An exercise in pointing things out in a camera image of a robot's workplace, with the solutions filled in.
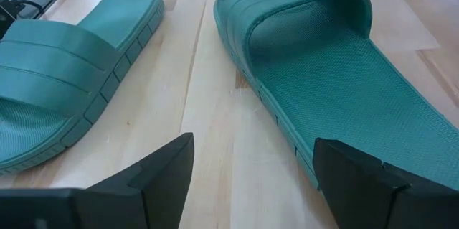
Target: green slide sandal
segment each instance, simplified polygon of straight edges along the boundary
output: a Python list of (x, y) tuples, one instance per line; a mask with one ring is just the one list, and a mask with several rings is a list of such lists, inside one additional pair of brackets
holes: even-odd
[(21, 20), (0, 42), (0, 174), (80, 140), (162, 20), (163, 0), (102, 0), (78, 25)]
[(214, 17), (311, 181), (322, 138), (459, 190), (458, 130), (370, 40), (370, 0), (216, 0)]

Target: wooden surface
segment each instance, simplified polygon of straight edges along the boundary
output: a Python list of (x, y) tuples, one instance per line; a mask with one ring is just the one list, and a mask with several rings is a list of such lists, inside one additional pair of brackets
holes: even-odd
[[(100, 0), (58, 0), (77, 23)], [(217, 36), (214, 0), (164, 0), (166, 17), (99, 121), (71, 149), (0, 187), (88, 187), (179, 134), (196, 156), (181, 228), (336, 228), (275, 122)], [(372, 0), (372, 39), (459, 126), (459, 0)]]

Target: cable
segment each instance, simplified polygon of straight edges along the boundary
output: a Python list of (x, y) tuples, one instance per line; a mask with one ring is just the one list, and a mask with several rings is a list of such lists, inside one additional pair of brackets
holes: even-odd
[(21, 4), (28, 4), (28, 5), (36, 7), (38, 9), (38, 14), (44, 13), (43, 6), (40, 6), (39, 4), (33, 1), (30, 1), (30, 0), (11, 0), (11, 3), (14, 4), (15, 7), (18, 7)]

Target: rubber sandal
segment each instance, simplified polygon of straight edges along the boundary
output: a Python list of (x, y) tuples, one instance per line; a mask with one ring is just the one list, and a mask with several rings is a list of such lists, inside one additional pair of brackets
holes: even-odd
[(370, 0), (216, 0), (214, 17), (316, 185), (322, 138), (459, 190), (458, 130), (369, 39)]
[(78, 25), (21, 20), (0, 43), (0, 174), (64, 151), (97, 121), (163, 0), (102, 0)]

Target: wood grain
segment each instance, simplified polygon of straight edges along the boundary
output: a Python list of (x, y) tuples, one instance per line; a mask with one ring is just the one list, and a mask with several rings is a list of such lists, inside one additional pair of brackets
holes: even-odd
[[(44, 19), (78, 23), (100, 0), (57, 0)], [(192, 131), (195, 163), (180, 228), (336, 228), (217, 34), (214, 0), (167, 13), (99, 121), (71, 149), (0, 188), (89, 187)], [(372, 39), (459, 127), (459, 0), (372, 0)]]

